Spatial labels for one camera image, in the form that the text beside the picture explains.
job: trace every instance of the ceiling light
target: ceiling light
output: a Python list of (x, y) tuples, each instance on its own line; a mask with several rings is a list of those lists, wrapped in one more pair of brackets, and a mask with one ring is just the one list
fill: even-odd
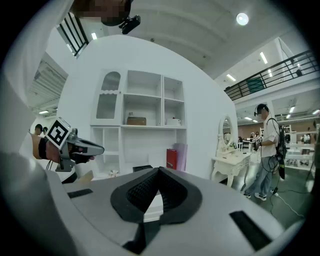
[(268, 63), (268, 61), (267, 61), (266, 56), (264, 55), (264, 53), (263, 53), (263, 52), (260, 52), (260, 56), (261, 56), (261, 58), (263, 59), (264, 64), (267, 64), (267, 63)]
[(235, 79), (232, 75), (227, 74), (226, 76), (227, 76), (228, 78), (230, 78), (232, 81), (236, 81), (236, 79)]
[(66, 46), (69, 48), (70, 52), (72, 52), (70, 44), (67, 43)]
[(245, 13), (239, 13), (236, 16), (236, 22), (238, 22), (242, 26), (247, 25), (249, 22), (249, 17)]
[(92, 36), (92, 39), (93, 39), (93, 40), (96, 40), (96, 39), (97, 39), (96, 33), (92, 33), (91, 36)]

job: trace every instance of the black headphones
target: black headphones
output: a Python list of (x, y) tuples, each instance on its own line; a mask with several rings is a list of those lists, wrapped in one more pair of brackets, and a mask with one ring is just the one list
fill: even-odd
[(259, 104), (258, 106), (256, 106), (255, 107), (255, 109), (254, 109), (254, 116), (256, 117), (258, 114), (261, 114), (261, 110), (262, 109), (265, 109), (266, 111), (268, 111), (269, 112), (269, 108), (268, 108), (268, 106), (266, 105), (266, 104)]

